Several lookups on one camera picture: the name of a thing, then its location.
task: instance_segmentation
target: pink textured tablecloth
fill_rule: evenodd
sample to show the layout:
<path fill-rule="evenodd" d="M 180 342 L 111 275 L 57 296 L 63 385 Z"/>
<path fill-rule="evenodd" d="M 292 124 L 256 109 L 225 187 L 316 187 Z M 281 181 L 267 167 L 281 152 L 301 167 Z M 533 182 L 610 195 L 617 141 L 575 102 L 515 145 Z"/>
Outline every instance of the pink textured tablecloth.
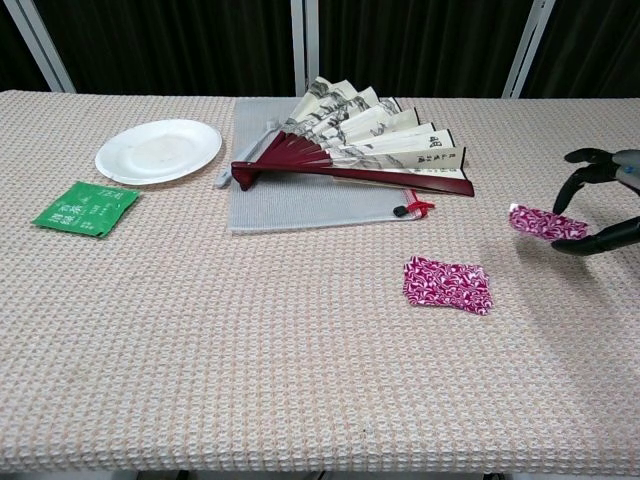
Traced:
<path fill-rule="evenodd" d="M 232 236 L 231 98 L 0 94 L 0 472 L 46 469 L 640 474 L 640 247 L 575 258 L 520 235 L 580 147 L 640 146 L 640 100 L 402 100 L 467 147 L 474 199 L 416 222 Z M 116 133 L 222 132 L 218 158 L 142 187 L 103 240 L 30 224 Z M 615 184 L 566 212 L 638 215 Z M 487 317 L 412 307 L 419 255 L 481 265 Z"/>

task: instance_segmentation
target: landscape painting on fan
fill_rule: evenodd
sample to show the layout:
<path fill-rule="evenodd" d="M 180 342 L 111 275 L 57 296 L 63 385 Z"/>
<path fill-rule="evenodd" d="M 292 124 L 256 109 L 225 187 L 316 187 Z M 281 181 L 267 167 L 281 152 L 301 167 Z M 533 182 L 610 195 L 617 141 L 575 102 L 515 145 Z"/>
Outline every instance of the landscape painting on fan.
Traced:
<path fill-rule="evenodd" d="M 259 172 L 280 171 L 473 196 L 464 155 L 449 130 L 421 124 L 415 109 L 318 77 L 258 160 L 233 162 L 232 174 L 242 190 Z"/>

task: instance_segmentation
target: black curtain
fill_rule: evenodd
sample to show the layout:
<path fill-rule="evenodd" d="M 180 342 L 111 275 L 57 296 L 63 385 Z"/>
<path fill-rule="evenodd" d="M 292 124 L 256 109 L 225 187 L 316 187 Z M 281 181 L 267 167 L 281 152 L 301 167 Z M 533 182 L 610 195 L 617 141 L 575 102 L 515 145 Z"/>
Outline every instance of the black curtain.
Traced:
<path fill-rule="evenodd" d="M 78 92 L 295 94 L 289 0 L 36 0 Z"/>
<path fill-rule="evenodd" d="M 532 0 L 319 0 L 320 74 L 414 97 L 500 97 Z"/>
<path fill-rule="evenodd" d="M 640 97 L 640 1 L 557 0 L 523 97 Z"/>
<path fill-rule="evenodd" d="M 49 91 L 7 7 L 0 2 L 0 91 L 12 89 Z"/>

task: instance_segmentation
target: green tea packet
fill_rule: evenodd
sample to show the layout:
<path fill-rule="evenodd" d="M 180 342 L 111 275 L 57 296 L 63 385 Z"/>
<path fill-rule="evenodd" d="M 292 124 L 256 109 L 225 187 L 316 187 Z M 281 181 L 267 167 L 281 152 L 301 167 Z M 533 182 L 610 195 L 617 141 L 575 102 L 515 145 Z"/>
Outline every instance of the green tea packet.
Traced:
<path fill-rule="evenodd" d="M 32 223 L 104 237 L 138 195 L 134 190 L 77 182 Z"/>

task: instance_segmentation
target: pink patterned fabric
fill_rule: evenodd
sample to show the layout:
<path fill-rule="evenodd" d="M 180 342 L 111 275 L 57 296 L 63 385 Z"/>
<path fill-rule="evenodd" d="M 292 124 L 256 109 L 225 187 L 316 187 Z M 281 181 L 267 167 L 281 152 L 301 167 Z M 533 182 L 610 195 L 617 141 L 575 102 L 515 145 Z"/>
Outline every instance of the pink patterned fabric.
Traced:
<path fill-rule="evenodd" d="M 489 276 L 478 265 L 411 257 L 404 266 L 403 293 L 411 305 L 455 307 L 488 315 L 493 307 Z"/>
<path fill-rule="evenodd" d="M 524 205 L 511 205 L 509 223 L 522 233 L 545 240 L 580 240 L 587 236 L 588 225 L 571 218 Z"/>

